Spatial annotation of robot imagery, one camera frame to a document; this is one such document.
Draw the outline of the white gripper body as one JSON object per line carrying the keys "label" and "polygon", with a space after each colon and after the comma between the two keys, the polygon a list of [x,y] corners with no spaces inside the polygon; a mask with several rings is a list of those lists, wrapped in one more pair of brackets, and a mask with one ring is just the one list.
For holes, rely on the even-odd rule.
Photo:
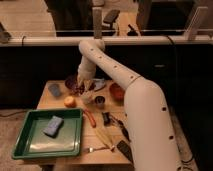
{"label": "white gripper body", "polygon": [[88,69],[87,67],[79,66],[77,74],[77,85],[79,87],[83,86],[85,89],[89,89],[93,83],[94,76],[94,69]]}

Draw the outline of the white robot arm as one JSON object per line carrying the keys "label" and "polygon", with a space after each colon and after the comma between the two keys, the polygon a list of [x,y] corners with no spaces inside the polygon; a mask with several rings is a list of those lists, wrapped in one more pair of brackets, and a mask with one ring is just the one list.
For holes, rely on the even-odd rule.
{"label": "white robot arm", "polygon": [[106,55],[102,40],[79,43],[79,83],[101,68],[124,91],[124,111],[135,171],[183,171],[165,95],[148,80]]}

